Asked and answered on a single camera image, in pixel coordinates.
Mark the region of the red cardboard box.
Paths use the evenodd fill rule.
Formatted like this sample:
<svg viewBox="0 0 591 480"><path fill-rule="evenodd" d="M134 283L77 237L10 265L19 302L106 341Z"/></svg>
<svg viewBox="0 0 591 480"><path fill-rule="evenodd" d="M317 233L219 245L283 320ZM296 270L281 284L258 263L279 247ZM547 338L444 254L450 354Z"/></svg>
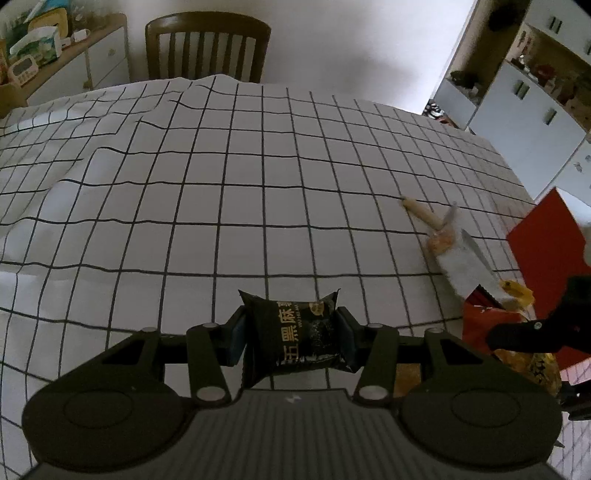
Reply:
<svg viewBox="0 0 591 480"><path fill-rule="evenodd" d="M589 232L590 206L554 188L507 235L535 297L533 321L550 319L566 330L556 353L562 370L590 357Z"/></svg>

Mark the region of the wrapped sausage stick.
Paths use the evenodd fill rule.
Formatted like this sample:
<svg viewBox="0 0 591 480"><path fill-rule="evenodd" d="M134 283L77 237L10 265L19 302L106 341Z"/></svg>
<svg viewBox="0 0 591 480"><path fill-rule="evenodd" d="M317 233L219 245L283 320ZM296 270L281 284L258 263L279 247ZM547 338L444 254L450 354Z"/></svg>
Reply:
<svg viewBox="0 0 591 480"><path fill-rule="evenodd" d="M434 230L442 230L444 228L445 222L417 200L412 198L404 198L402 200L402 205L406 210L408 210L430 228Z"/></svg>

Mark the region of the wooden sideboard with drawers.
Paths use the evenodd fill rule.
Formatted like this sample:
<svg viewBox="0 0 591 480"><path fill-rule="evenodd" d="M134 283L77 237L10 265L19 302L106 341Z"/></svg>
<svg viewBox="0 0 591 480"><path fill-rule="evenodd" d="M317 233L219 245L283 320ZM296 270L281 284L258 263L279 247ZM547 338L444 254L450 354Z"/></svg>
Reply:
<svg viewBox="0 0 591 480"><path fill-rule="evenodd" d="M106 26L75 43L57 60L41 67L24 86L1 86L1 115L17 107L38 105L130 82L127 17L107 16Z"/></svg>

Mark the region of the black sesame snack packet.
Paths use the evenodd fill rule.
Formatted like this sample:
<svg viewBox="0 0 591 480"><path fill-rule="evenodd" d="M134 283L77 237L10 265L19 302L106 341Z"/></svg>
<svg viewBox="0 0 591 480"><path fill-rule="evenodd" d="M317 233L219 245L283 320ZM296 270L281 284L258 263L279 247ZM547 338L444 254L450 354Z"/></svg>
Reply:
<svg viewBox="0 0 591 480"><path fill-rule="evenodd" d="M246 309L246 344L242 387L252 389L263 378L331 368L349 373L335 313L337 291L318 301L268 300L242 291Z"/></svg>

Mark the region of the silver white chips bag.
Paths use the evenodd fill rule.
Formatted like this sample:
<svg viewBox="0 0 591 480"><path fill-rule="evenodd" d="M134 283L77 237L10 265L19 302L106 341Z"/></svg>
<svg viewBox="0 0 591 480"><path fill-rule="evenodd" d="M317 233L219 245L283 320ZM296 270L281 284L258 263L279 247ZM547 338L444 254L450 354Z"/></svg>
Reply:
<svg viewBox="0 0 591 480"><path fill-rule="evenodd" d="M499 279L478 245L459 225L456 205L448 209L444 218L427 211L423 221L432 229L429 249L459 298L467 300L478 287L482 287L503 307L513 303L513 298L501 288Z"/></svg>

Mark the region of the yellow M&Ms bag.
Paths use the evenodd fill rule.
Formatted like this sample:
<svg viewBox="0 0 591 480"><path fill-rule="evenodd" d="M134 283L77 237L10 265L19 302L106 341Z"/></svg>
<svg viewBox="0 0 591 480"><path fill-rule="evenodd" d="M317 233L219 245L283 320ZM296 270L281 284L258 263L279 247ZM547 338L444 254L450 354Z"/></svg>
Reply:
<svg viewBox="0 0 591 480"><path fill-rule="evenodd" d="M503 307L525 317L528 309L535 303L533 291L514 280L500 280L499 286L506 294L501 301Z"/></svg>

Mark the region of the white checkered tablecloth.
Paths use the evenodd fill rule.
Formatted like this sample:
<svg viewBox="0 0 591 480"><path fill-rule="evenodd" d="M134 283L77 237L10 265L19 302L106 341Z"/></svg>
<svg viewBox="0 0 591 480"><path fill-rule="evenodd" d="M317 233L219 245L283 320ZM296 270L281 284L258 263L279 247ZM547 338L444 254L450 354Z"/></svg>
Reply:
<svg viewBox="0 0 591 480"><path fill-rule="evenodd" d="M136 331L221 324L240 294L330 293L363 324L458 334L404 198L457 206L495 274L533 200L492 145L390 106L224 75L111 87L1 123L1 475L56 479L21 416Z"/></svg>

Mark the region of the white digital clock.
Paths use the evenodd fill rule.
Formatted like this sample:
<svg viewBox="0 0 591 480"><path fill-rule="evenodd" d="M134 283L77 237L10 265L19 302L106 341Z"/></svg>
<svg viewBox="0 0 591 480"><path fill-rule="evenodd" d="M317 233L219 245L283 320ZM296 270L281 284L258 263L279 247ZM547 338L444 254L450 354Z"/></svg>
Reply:
<svg viewBox="0 0 591 480"><path fill-rule="evenodd" d="M15 61L8 69L11 83L22 87L34 79L39 72L38 65L32 55L25 55Z"/></svg>

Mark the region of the white wall cabinet shelving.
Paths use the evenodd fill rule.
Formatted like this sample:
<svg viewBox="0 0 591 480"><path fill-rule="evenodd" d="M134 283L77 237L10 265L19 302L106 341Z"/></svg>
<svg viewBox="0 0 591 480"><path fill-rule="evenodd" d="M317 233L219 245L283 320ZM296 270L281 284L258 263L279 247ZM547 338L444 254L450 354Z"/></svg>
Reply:
<svg viewBox="0 0 591 480"><path fill-rule="evenodd" d="M590 4L478 1L433 101L528 193L590 200Z"/></svg>

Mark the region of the red yellow chips bag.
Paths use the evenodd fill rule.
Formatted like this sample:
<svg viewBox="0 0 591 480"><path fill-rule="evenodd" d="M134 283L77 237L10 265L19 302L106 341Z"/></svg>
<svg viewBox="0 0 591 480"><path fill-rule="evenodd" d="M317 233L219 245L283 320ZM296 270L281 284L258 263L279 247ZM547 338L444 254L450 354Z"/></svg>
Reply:
<svg viewBox="0 0 591 480"><path fill-rule="evenodd" d="M460 339L472 349L501 362L556 397L562 385L556 353L565 334L554 322L527 320L507 310L482 286L464 302Z"/></svg>

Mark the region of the brown wooden chair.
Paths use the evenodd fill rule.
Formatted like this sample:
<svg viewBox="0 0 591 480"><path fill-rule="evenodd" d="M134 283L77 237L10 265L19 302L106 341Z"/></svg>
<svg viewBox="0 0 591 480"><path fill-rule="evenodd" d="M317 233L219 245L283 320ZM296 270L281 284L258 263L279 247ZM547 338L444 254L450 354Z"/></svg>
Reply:
<svg viewBox="0 0 591 480"><path fill-rule="evenodd" d="M195 11L159 17L145 26L148 78L197 80L221 73L259 83L271 28L231 12Z"/></svg>

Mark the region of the green white tissue box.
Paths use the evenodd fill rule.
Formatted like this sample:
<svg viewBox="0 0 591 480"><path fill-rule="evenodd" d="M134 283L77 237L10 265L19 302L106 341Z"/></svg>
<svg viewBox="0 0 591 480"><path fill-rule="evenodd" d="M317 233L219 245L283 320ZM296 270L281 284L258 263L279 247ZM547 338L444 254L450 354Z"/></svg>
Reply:
<svg viewBox="0 0 591 480"><path fill-rule="evenodd" d="M10 58L20 59L30 55L38 67L56 61L61 54L61 37L57 26L43 26L33 29L9 50Z"/></svg>

